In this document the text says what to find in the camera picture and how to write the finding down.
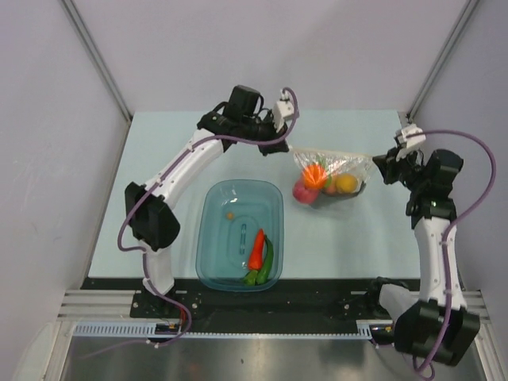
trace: table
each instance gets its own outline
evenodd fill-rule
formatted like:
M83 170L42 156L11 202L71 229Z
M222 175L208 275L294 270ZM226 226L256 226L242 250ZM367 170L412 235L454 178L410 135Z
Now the table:
M88 273L89 278L140 278L141 255L117 248L125 218L124 189L142 184L184 146L204 112L136 113L114 181ZM302 110L289 136L295 147L315 147L372 155L394 146L400 129L395 110ZM182 229L172 246L175 277L196 278L199 223L206 192L227 179L261 179L275 184L284 202L284 262L281 278L419 278L418 247L405 215L409 191L385 186L379 173L364 193L332 210L314 210L291 195L299 170L291 154L263 157L256 147L237 144L191 184L174 212ZM127 245L136 241L129 229Z

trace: red chili pepper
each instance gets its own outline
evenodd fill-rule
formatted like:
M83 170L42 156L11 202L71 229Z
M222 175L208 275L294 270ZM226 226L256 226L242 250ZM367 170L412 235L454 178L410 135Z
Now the red chili pepper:
M260 229L257 232L254 246L252 247L251 256L248 258L247 268L249 270L260 270L263 266L263 246L264 246L264 231Z

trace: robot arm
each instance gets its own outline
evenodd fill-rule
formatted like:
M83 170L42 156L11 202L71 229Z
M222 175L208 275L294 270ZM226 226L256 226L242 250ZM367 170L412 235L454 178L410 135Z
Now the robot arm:
M258 103L260 110L256 113ZM261 118L260 112L266 110L263 103L258 91L236 86L227 102L221 102L203 115L187 146L165 168L144 185L130 183L125 189L128 214L153 188L134 212L129 225L146 251L151 283L161 294L166 294L175 283L169 246L178 236L180 224L172 211L194 178L238 141L259 142L257 145L264 156L289 151L284 140L287 121L297 116L289 94L283 91L281 99ZM144 286L156 294L147 279Z
M397 181L407 187L410 200L406 215L420 253L421 286L418 299L389 279L379 281L379 304L394 321L394 346L399 352L427 357L437 341L443 325L447 293L451 293L451 313L444 340L433 360L457 365L479 331L479 316L467 312L467 304L460 289L455 257L453 227L443 242L450 223L456 219L456 209L449 197L452 182L463 166L463 160L453 152L439 149L424 165L418 149L425 141L421 129L410 125L395 138L397 147L374 162L385 184ZM445 266L444 249L447 252ZM451 291L447 291L449 277Z

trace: lemon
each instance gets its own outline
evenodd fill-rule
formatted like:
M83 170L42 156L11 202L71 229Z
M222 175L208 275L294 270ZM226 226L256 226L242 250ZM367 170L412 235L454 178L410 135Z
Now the lemon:
M358 187L358 179L349 173L343 173L336 177L335 187L339 193L355 193Z

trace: pepper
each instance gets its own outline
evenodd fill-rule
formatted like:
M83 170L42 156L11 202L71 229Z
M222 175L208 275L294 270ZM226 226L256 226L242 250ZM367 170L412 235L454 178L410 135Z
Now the pepper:
M254 246L252 247L251 256L248 258L247 268L249 270L260 270L263 265L263 246L264 246L264 231L260 229L257 232Z
M264 240L267 243L267 255L264 257L263 267L257 274L257 284L266 283L268 276L270 275L271 266L273 264L273 244L270 242L267 236L264 236Z
M247 273L247 275L244 277L244 283L247 286L255 286L256 285L256 277L257 277L257 270L252 270Z

